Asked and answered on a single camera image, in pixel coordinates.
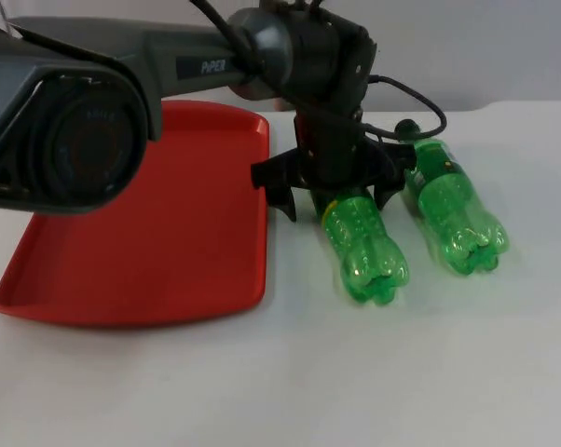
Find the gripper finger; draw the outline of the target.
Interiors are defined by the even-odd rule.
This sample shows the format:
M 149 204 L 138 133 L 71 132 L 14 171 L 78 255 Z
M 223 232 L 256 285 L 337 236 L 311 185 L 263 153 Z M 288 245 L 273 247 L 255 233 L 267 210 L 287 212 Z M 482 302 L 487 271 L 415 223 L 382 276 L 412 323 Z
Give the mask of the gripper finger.
M 267 181 L 266 199 L 269 207 L 280 210 L 289 220 L 297 219 L 294 194 L 288 181 Z
M 383 210 L 390 199 L 404 189 L 404 179 L 377 180 L 373 186 L 376 208 Z

